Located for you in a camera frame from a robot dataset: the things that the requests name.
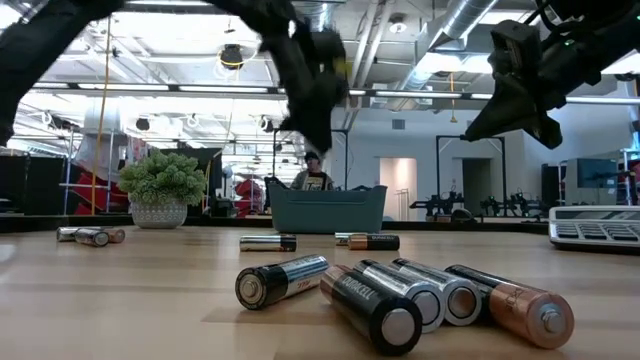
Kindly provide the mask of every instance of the white planter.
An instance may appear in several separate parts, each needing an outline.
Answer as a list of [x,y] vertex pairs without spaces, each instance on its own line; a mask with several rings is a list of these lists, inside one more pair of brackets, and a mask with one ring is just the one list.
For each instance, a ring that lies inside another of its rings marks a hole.
[[142,229],[175,229],[187,218],[187,205],[175,200],[163,205],[131,203],[133,223]]

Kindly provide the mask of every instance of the battery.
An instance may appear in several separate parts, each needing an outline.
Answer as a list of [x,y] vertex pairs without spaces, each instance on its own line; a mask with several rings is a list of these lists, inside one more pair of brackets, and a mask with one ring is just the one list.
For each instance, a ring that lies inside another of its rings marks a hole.
[[452,265],[445,271],[476,283],[485,309],[507,330],[545,349],[556,349],[569,341],[574,317],[562,296],[464,265]]
[[400,249],[400,237],[390,234],[354,234],[349,236],[349,250]]
[[113,244],[122,243],[127,236],[122,229],[104,229],[104,232],[109,234],[109,242]]
[[98,229],[78,229],[74,234],[77,243],[94,247],[103,247],[109,243],[109,234]]
[[58,242],[71,242],[76,241],[76,231],[80,229],[91,229],[91,230],[102,230],[102,227],[99,226],[86,226],[86,227],[59,227],[56,230],[56,241]]
[[240,238],[240,251],[296,251],[295,235],[245,235]]
[[320,291],[381,354],[400,356],[418,343],[418,306],[363,274],[334,265],[322,275]]
[[444,319],[449,324],[467,326],[480,315],[482,298],[472,281],[402,258],[393,260],[391,267],[438,286],[445,301]]
[[336,233],[336,246],[348,246],[349,236],[351,235],[354,235],[354,233]]
[[246,268],[236,278],[236,296],[247,309],[261,310],[317,286],[328,268],[327,259],[320,255]]
[[423,334],[436,330],[442,324],[445,304],[442,291],[435,284],[369,259],[357,263],[354,270],[413,301],[422,315]]

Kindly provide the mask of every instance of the green plant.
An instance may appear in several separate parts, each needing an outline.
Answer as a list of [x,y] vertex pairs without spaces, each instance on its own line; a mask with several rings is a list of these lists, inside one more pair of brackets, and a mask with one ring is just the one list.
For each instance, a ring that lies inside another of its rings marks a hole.
[[120,170],[118,187],[129,193],[131,201],[141,204],[166,204],[175,199],[197,205],[207,183],[196,166],[195,158],[152,151],[150,156]]

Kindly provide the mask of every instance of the red object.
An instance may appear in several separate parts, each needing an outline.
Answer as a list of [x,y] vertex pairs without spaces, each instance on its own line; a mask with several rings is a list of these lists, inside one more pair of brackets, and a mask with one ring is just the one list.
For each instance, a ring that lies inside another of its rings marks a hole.
[[[253,201],[251,200],[251,188],[253,188]],[[245,180],[235,187],[236,194],[242,199],[234,202],[234,206],[238,209],[236,217],[244,218],[250,214],[257,214],[262,207],[262,189],[252,180]]]
[[[91,173],[85,171],[80,175],[80,178],[78,179],[77,184],[91,185],[91,180],[92,180]],[[96,186],[107,186],[107,182],[100,178],[96,178]],[[91,215],[91,187],[74,186],[72,190],[85,201],[84,204],[78,205],[74,214],[75,215]],[[114,182],[111,183],[111,201],[110,202],[111,202],[109,206],[110,209],[113,209],[115,207],[126,208],[129,202],[127,198],[127,194],[120,191],[120,189],[118,189],[117,184]],[[102,212],[106,210],[107,208],[107,190],[106,189],[96,188],[95,203],[96,203],[96,212]]]

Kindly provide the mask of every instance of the teal plastic bin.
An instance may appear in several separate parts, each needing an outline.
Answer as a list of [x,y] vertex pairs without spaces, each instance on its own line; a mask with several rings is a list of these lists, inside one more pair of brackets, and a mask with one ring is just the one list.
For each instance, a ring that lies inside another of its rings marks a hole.
[[281,233],[379,232],[386,186],[369,191],[297,191],[269,185],[273,227]]

